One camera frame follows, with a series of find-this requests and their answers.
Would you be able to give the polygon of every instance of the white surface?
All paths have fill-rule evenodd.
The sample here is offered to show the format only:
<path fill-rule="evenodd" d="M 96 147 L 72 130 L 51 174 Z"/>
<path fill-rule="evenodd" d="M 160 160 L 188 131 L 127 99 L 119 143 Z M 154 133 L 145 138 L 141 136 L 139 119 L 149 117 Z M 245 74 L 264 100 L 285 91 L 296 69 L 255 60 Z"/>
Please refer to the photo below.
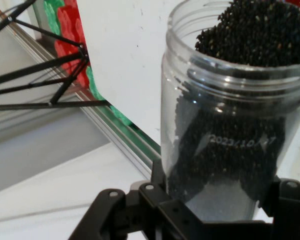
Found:
<path fill-rule="evenodd" d="M 161 59 L 181 0 L 78 1 L 101 95 L 160 144 Z"/>
<path fill-rule="evenodd" d="M 129 192 L 143 175 L 108 143 L 0 192 L 0 219 L 92 203 L 104 189 Z"/>
<path fill-rule="evenodd" d="M 79 208 L 0 222 L 0 240 L 66 240 L 87 210 Z M 141 233 L 131 234 L 128 238 L 142 239 L 145 238 Z"/>
<path fill-rule="evenodd" d="M 108 188 L 128 193 L 141 180 L 141 173 L 109 143 L 0 192 L 0 240 L 67 239 L 87 207 L 24 215 L 90 204 Z"/>

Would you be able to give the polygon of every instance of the gray floor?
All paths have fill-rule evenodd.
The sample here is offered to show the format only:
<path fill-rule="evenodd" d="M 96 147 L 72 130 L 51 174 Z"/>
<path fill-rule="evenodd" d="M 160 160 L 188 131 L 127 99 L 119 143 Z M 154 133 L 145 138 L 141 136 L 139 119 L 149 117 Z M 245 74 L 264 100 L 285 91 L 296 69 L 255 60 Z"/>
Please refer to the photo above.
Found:
<path fill-rule="evenodd" d="M 0 74 L 36 62 L 6 31 L 0 33 Z M 42 73 L 0 85 L 30 82 Z M 56 86 L 0 96 L 0 104 L 52 94 Z M 107 144 L 108 139 L 80 109 L 0 112 L 0 191 Z"/>

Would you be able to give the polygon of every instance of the white floor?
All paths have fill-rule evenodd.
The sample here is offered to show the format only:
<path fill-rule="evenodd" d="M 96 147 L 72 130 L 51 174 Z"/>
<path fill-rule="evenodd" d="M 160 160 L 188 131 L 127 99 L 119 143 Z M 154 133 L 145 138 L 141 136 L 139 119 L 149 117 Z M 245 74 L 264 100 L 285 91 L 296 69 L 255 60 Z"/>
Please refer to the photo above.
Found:
<path fill-rule="evenodd" d="M 106 144 L 0 192 L 0 240 L 67 239 L 100 191 L 128 193 L 132 183 L 144 179 Z"/>

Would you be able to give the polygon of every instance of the jar rim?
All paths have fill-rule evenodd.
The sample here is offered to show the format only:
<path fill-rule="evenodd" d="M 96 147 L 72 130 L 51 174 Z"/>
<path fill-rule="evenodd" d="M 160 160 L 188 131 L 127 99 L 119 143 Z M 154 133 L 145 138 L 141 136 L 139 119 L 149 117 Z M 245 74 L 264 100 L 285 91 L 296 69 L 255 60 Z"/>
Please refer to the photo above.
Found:
<path fill-rule="evenodd" d="M 174 25 L 173 25 L 173 21 L 175 18 L 175 14 L 178 10 L 180 10 L 183 6 L 185 6 L 186 4 L 188 4 L 191 0 L 185 0 L 181 3 L 179 3 L 170 13 L 169 18 L 168 18 L 168 30 L 167 30 L 167 35 L 171 35 L 174 39 L 174 41 L 176 41 L 176 43 L 178 45 L 180 45 L 181 47 L 183 47 L 184 49 L 186 49 L 189 53 L 191 53 L 192 56 L 194 56 L 196 58 L 196 61 L 201 62 L 201 64 L 204 65 L 209 65 L 211 66 L 218 66 L 218 68 L 225 70 L 226 72 L 244 72 L 246 74 L 248 73 L 255 73 L 257 75 L 259 75 L 258 73 L 264 73 L 265 75 L 268 74 L 273 74 L 273 73 L 277 73 L 276 76 L 279 77 L 278 75 L 281 75 L 280 73 L 282 73 L 282 76 L 287 76 L 287 73 L 290 73 L 288 75 L 293 75 L 291 73 L 293 72 L 299 72 L 300 70 L 300 64 L 293 64 L 293 65 L 288 65 L 288 66 L 277 66 L 277 67 L 262 67 L 262 66 L 250 66 L 250 65 L 246 65 L 246 64 L 239 64 L 239 63 L 233 63 L 233 62 L 229 62 L 229 61 L 225 61 L 222 59 L 218 59 L 216 57 L 213 56 L 209 56 L 207 54 L 201 53 L 193 48 L 191 48 L 190 46 L 188 46 L 186 43 L 184 43 L 182 41 L 182 39 L 180 37 L 178 37 L 177 33 L 174 30 Z"/>

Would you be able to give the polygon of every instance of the black seed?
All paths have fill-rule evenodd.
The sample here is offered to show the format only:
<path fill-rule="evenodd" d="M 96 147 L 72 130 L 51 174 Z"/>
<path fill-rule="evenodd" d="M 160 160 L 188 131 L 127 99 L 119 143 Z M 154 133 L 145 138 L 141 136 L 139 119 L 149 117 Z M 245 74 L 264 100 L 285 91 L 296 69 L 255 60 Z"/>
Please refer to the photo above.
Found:
<path fill-rule="evenodd" d="M 196 45 L 201 53 L 259 67 L 300 63 L 300 11 L 296 6 L 276 0 L 236 0 L 218 19 L 217 26 L 197 37 L 204 44 L 200 49 Z"/>

